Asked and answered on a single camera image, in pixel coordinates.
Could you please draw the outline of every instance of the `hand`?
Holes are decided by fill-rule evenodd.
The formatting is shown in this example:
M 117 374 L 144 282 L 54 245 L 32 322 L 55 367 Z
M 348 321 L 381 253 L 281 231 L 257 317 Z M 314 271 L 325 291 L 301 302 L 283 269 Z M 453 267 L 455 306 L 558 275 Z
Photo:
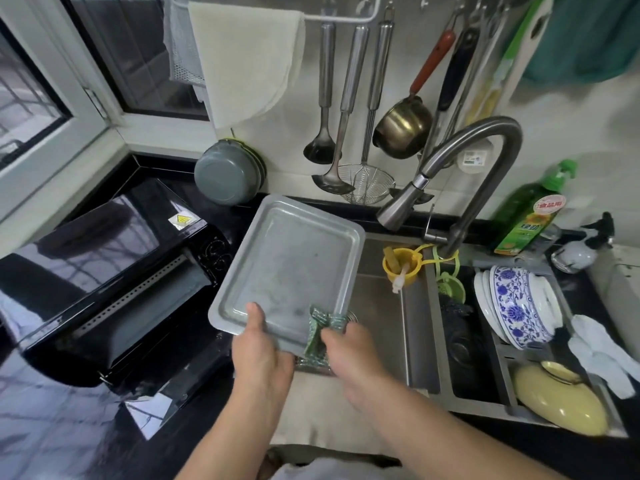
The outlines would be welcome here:
M 276 350 L 273 339 L 264 331 L 260 305 L 247 303 L 246 312 L 244 332 L 234 337 L 231 347 L 236 368 L 234 389 L 264 395 L 282 409 L 293 379 L 293 355 Z
M 370 332 L 359 323 L 350 322 L 344 335 L 324 328 L 321 332 L 326 345 L 331 370 L 344 382 L 345 395 L 351 404 L 360 407 L 367 387 L 376 379 L 391 379 L 380 362 Z

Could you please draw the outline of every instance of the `faucet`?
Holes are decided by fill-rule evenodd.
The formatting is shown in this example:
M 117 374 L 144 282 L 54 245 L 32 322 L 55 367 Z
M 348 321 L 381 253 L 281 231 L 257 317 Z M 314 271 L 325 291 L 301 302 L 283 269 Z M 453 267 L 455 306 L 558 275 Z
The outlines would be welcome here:
M 444 141 L 433 153 L 424 159 L 413 181 L 396 197 L 386 204 L 376 217 L 378 222 L 391 231 L 397 231 L 413 211 L 413 205 L 423 193 L 424 188 L 447 163 L 452 162 L 458 154 L 469 145 L 488 136 L 502 136 L 504 142 L 500 156 L 494 163 L 480 188 L 469 202 L 462 216 L 451 226 L 449 232 L 425 229 L 422 237 L 425 242 L 441 244 L 443 251 L 438 254 L 443 258 L 453 256 L 460 244 L 465 240 L 471 222 L 489 200 L 492 193 L 507 174 L 522 146 L 522 128 L 518 122 L 506 116 L 494 116 L 477 121 L 458 131 L 451 138 Z

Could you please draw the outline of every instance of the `metal baking tray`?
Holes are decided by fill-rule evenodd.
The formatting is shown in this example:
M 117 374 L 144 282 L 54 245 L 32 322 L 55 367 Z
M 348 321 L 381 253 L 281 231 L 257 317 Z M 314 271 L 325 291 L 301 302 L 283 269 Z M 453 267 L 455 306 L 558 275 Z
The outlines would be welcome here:
M 360 225 L 287 197 L 265 197 L 211 304 L 209 322 L 237 335 L 246 324 L 245 304 L 255 301 L 278 348 L 302 356 L 311 305 L 346 313 L 364 240 Z

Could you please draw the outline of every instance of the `green dish soap bottle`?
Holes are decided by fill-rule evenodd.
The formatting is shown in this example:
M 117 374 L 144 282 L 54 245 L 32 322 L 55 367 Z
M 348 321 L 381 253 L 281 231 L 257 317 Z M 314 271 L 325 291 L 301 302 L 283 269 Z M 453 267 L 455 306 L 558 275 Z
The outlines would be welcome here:
M 507 197 L 492 219 L 496 233 L 492 251 L 516 256 L 551 224 L 566 204 L 566 197 L 560 193 L 564 181 L 575 178 L 577 168 L 576 161 L 562 160 L 541 182 L 525 184 Z

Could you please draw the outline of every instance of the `teal cloth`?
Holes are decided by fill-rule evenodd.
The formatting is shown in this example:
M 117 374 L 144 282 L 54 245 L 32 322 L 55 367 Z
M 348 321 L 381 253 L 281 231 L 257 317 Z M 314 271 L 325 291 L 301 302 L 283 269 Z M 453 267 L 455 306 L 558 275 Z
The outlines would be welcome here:
M 540 86 L 590 84 L 627 71 L 640 48 L 640 0 L 554 0 L 525 73 Z
M 309 309 L 309 339 L 305 348 L 305 356 L 298 361 L 298 364 L 311 367 L 329 367 L 326 346 L 320 337 L 320 332 L 323 328 L 329 327 L 344 333 L 348 322 L 349 319 L 344 315 L 333 315 L 312 305 Z

